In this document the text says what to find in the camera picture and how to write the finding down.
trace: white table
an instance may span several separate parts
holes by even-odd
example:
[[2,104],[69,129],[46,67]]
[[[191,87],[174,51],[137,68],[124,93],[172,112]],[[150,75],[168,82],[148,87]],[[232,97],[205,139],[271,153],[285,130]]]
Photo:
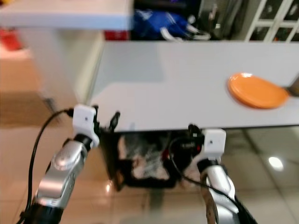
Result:
[[199,127],[299,125],[299,98],[278,109],[236,102],[227,80],[248,72],[288,86],[299,73],[299,44],[242,42],[106,43],[92,103],[108,122],[121,112],[118,131]]
[[101,30],[131,28],[132,2],[19,0],[0,11],[0,21],[20,30],[57,109],[96,103],[102,124],[119,110],[118,131],[185,129],[190,122],[200,127],[299,124],[295,98],[278,109],[257,110],[235,102],[226,88],[236,72],[289,85],[299,73],[299,45],[105,43]]

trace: red object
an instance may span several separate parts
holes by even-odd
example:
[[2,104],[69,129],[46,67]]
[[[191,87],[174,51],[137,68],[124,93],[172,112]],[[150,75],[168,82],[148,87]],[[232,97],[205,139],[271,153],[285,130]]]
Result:
[[168,150],[168,148],[166,148],[162,153],[162,161],[167,160],[168,156],[169,156],[169,150]]
[[107,41],[127,41],[127,40],[129,40],[129,32],[128,31],[106,30],[105,31],[105,39]]
[[15,30],[0,29],[0,40],[4,47],[9,51],[23,48]]

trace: black cable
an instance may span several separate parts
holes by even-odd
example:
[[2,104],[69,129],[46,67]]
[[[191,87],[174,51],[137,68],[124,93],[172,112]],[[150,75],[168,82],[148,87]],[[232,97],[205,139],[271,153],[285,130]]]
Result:
[[178,172],[178,174],[185,180],[195,184],[195,185],[198,185],[198,186],[201,186],[201,187],[204,187],[204,188],[208,188],[208,189],[212,189],[213,191],[215,191],[217,194],[220,194],[220,195],[223,195],[225,197],[227,197],[236,207],[237,209],[239,210],[239,212],[242,212],[243,214],[246,215],[246,219],[247,219],[247,223],[248,224],[251,224],[251,223],[257,223],[254,218],[248,213],[248,211],[238,203],[238,200],[235,201],[233,200],[230,196],[228,196],[226,193],[214,188],[214,187],[211,187],[211,186],[208,186],[204,183],[201,183],[201,182],[198,182],[198,181],[195,181],[195,180],[192,180],[190,179],[189,177],[185,176],[180,170],[179,168],[177,167],[174,159],[173,159],[173,153],[171,151],[171,147],[173,146],[173,144],[178,141],[178,140],[181,140],[181,139],[184,139],[184,137],[181,137],[181,138],[175,138],[174,140],[172,140],[168,146],[168,152],[169,152],[169,158],[170,158],[170,161],[172,162],[174,168],[176,169],[176,171]]
[[[33,146],[33,150],[32,150],[32,154],[31,154],[31,159],[30,159],[30,165],[29,165],[29,172],[28,172],[28,196],[27,196],[27,203],[26,203],[26,208],[25,211],[28,211],[30,206],[31,206],[31,198],[32,198],[32,178],[33,178],[33,165],[34,165],[34,159],[36,156],[36,150],[37,150],[37,146],[39,143],[39,140],[45,130],[45,128],[48,126],[48,124],[55,118],[57,117],[59,114],[61,113],[67,113],[69,115],[69,113],[71,113],[73,110],[72,109],[65,109],[65,110],[61,110],[61,111],[57,111],[54,114],[52,114],[47,121],[43,124],[41,130],[38,133],[38,136],[36,138],[36,141],[34,143]],[[17,224],[21,224],[24,221],[24,217],[21,217],[20,220],[17,222]]]

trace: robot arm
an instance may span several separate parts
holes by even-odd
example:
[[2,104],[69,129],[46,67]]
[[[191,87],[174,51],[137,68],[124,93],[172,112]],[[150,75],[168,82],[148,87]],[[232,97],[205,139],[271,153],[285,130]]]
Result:
[[206,129],[189,126],[196,151],[192,163],[200,172],[201,194],[206,203],[208,224],[257,224],[235,196],[235,186],[226,170],[220,165],[224,153],[226,132],[222,129]]
[[[82,171],[88,152],[100,142],[98,108],[77,105],[73,112],[75,137],[67,140],[56,153],[42,178],[29,210],[23,213],[24,224],[58,224],[71,197],[75,180]],[[110,123],[114,130],[119,118]]]

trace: white countertop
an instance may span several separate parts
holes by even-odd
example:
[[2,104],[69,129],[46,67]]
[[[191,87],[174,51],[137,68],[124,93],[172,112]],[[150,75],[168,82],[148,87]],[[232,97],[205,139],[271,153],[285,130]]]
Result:
[[299,74],[299,44],[243,42],[108,42],[91,103],[116,131],[299,125],[299,98],[260,110],[228,93],[227,79],[248,72],[280,86]]
[[129,30],[132,0],[18,0],[0,10],[6,27]]

